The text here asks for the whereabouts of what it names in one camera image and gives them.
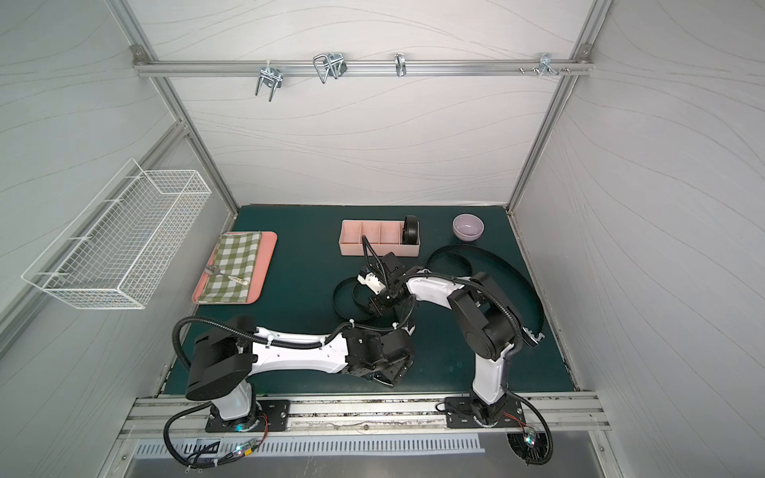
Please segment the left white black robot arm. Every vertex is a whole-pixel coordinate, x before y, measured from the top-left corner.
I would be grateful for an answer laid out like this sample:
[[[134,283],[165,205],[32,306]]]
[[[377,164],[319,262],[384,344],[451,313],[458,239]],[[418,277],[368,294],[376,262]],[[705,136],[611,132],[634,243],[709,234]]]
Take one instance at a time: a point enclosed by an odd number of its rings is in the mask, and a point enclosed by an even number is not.
[[[312,370],[394,386],[414,362],[408,330],[353,322],[326,335],[301,335],[257,327],[248,316],[225,323],[188,316],[173,326],[171,344],[188,372],[185,397],[209,411],[208,433],[249,432],[269,420],[251,376]]]

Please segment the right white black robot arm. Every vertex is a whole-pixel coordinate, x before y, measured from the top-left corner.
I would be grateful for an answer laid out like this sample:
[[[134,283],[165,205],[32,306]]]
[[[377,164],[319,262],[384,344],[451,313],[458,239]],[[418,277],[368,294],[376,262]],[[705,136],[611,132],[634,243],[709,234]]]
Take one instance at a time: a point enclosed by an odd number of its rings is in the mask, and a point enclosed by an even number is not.
[[[402,301],[427,302],[452,312],[460,332],[474,352],[475,369],[470,408],[482,427],[498,424],[508,402],[505,366],[524,343],[518,309],[487,273],[450,276],[424,267],[404,267],[390,253],[369,260],[357,276],[383,307]]]

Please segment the pink compartment storage box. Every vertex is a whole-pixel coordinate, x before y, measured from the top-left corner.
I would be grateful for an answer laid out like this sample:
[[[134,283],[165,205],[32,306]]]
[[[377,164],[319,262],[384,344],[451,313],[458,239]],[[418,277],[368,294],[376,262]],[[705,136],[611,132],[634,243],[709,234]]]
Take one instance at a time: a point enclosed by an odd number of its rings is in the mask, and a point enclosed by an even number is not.
[[[384,256],[394,253],[398,257],[416,258],[420,255],[420,239],[416,243],[404,243],[404,221],[394,220],[353,220],[342,221],[339,249],[342,256],[361,257],[362,238],[366,237],[372,249]]]

